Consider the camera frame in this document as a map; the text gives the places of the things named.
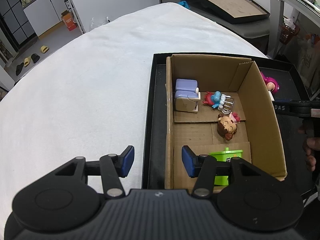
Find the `person's right hand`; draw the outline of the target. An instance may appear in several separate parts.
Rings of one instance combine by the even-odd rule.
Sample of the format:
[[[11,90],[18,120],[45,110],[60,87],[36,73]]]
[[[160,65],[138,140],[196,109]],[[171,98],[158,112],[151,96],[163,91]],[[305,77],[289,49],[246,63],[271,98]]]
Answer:
[[[300,134],[307,134],[307,131],[315,132],[315,127],[310,123],[303,123],[299,128]],[[303,150],[306,154],[305,162],[307,169],[314,172],[316,169],[316,153],[319,152],[319,137],[307,137],[303,142]]]

